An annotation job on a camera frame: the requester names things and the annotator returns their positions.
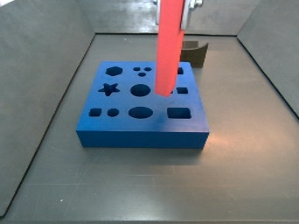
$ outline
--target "gray floor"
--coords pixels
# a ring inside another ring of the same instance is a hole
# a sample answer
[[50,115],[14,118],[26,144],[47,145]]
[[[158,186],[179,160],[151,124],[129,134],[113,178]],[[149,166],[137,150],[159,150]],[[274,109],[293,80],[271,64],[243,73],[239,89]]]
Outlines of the gray floor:
[[102,60],[155,60],[155,36],[97,36],[4,221],[299,221],[299,125],[237,38],[194,69],[203,151],[83,149],[75,128]]

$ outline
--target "hexagonal hole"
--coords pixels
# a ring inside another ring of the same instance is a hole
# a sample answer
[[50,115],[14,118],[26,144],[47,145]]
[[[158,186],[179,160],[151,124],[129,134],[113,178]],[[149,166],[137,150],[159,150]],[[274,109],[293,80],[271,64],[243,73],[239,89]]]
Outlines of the hexagonal hole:
[[119,66],[113,66],[107,69],[107,74],[111,76],[121,75],[123,73],[123,68]]

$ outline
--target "oval hole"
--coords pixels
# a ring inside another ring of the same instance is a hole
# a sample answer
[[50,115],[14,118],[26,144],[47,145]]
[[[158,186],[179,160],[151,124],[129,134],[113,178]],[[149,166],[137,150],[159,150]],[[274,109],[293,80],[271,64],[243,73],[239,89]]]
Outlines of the oval hole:
[[131,94],[134,96],[142,97],[151,93],[151,88],[145,84],[138,84],[131,87]]
[[154,111],[147,107],[137,107],[129,110],[129,114],[137,119],[146,119],[154,114]]

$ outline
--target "metal bracket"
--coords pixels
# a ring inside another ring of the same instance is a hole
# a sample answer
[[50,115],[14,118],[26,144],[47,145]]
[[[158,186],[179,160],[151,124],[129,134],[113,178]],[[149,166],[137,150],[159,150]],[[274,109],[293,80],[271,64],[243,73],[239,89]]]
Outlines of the metal bracket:
[[[154,4],[157,5],[157,13],[155,13],[157,25],[159,25],[161,2],[162,0],[154,0]],[[202,6],[203,6],[203,0],[185,0],[183,13],[182,13],[182,30],[186,30],[187,27],[190,26],[193,11],[195,11],[197,8]]]

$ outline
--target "gray metal surface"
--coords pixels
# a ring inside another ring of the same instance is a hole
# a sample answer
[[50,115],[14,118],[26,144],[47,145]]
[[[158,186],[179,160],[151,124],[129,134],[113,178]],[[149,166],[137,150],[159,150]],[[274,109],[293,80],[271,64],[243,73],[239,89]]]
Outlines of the gray metal surface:
[[73,0],[23,0],[0,8],[0,216],[94,35]]
[[298,120],[237,38],[187,39],[210,43],[205,150],[81,147],[99,62],[155,60],[157,36],[97,36],[4,221],[299,221]]
[[[157,33],[153,0],[78,0],[97,33]],[[238,35],[261,0],[207,0],[191,14],[190,34]]]
[[265,0],[238,38],[299,116],[299,1]]

